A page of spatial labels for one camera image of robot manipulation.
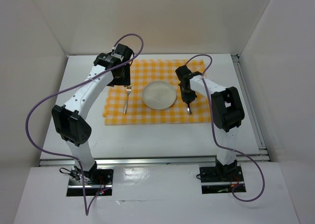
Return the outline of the silver fork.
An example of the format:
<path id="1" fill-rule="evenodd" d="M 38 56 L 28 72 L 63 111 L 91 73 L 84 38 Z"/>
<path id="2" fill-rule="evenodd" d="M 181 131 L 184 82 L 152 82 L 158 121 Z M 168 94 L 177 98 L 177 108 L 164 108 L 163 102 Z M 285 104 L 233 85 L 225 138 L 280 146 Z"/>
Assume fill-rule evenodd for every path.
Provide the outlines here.
<path id="1" fill-rule="evenodd" d="M 128 99 L 129 99 L 131 92 L 132 92 L 132 85 L 129 85 L 126 88 L 126 101 L 125 101 L 125 106 L 124 106 L 124 114 L 127 113 Z"/>

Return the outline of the yellow white checkered cloth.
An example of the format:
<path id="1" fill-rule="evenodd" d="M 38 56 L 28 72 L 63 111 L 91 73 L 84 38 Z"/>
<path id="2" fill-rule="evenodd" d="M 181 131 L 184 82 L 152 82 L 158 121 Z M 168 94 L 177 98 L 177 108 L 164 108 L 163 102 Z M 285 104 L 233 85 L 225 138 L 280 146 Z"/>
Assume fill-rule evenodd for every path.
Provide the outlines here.
<path id="1" fill-rule="evenodd" d="M 124 114 L 126 88 L 114 86 L 109 89 L 103 117 L 105 125 L 144 125 L 144 124 L 185 124 L 208 123 L 211 120 L 208 100 L 201 94 L 191 103 L 192 114 L 182 101 L 179 80 L 175 70 L 187 63 L 187 60 L 135 60 L 130 67 L 132 92 L 128 99 L 127 113 Z M 171 84 L 177 93 L 172 106 L 164 110 L 154 110 L 145 105 L 141 93 L 143 88 L 153 81 L 165 81 Z"/>

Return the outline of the cream round plate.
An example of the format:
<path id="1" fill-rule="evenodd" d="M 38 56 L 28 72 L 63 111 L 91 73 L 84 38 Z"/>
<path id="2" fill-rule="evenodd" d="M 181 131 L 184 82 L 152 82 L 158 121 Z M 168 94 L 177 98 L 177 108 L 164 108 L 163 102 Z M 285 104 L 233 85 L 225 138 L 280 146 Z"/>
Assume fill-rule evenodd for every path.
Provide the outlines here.
<path id="1" fill-rule="evenodd" d="M 148 83 L 141 93 L 145 105 L 154 110 L 164 110 L 172 106 L 177 98 L 175 88 L 165 81 Z"/>

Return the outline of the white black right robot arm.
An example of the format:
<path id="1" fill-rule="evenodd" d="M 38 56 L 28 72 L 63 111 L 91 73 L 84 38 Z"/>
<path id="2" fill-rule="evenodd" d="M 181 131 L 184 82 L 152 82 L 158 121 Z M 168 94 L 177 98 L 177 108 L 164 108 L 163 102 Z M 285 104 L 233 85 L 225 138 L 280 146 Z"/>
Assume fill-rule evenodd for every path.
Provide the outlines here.
<path id="1" fill-rule="evenodd" d="M 215 170 L 201 178 L 210 179 L 214 176 L 220 181 L 227 181 L 236 173 L 237 158 L 235 152 L 238 128 L 244 120 L 245 113 L 236 87 L 224 87 L 202 77 L 201 72 L 184 72 L 176 70 L 180 81 L 181 98 L 187 104 L 187 111 L 192 113 L 190 104 L 197 98 L 197 93 L 208 96 L 211 100 L 211 122 L 222 139 L 216 155 Z"/>

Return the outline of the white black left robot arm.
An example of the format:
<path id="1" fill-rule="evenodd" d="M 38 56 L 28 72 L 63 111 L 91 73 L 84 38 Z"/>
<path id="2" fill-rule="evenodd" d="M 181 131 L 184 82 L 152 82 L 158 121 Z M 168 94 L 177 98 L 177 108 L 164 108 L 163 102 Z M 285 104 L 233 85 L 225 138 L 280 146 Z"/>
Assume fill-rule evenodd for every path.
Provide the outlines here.
<path id="1" fill-rule="evenodd" d="M 52 109 L 56 132 L 69 146 L 75 157 L 74 168 L 86 184 L 95 182 L 98 173 L 88 143 L 92 128 L 86 122 L 87 115 L 105 87 L 130 85 L 132 55 L 131 50 L 99 54 L 84 84 L 62 106 L 55 105 Z"/>

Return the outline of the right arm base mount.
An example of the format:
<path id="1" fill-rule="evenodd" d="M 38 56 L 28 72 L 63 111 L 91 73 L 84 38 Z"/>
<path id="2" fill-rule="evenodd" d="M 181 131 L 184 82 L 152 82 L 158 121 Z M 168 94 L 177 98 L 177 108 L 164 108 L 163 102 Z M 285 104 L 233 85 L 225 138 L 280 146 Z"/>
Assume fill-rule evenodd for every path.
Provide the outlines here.
<path id="1" fill-rule="evenodd" d="M 215 166 L 202 166 L 196 178 L 201 182 L 202 194 L 246 192 L 241 166 L 237 160 L 222 165 L 216 160 Z"/>

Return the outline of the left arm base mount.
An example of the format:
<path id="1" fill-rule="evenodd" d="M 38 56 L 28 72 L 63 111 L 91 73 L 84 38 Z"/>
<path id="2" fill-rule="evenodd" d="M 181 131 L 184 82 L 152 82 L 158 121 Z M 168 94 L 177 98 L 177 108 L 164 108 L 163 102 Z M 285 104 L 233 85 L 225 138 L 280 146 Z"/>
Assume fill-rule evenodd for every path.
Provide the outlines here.
<path id="1" fill-rule="evenodd" d="M 91 178 L 82 177 L 82 174 L 75 168 L 71 170 L 60 168 L 59 172 L 69 176 L 66 196 L 76 197 L 83 196 L 83 184 L 85 184 L 86 196 L 111 196 L 113 184 L 113 168 L 102 168 L 96 171 L 96 175 Z"/>

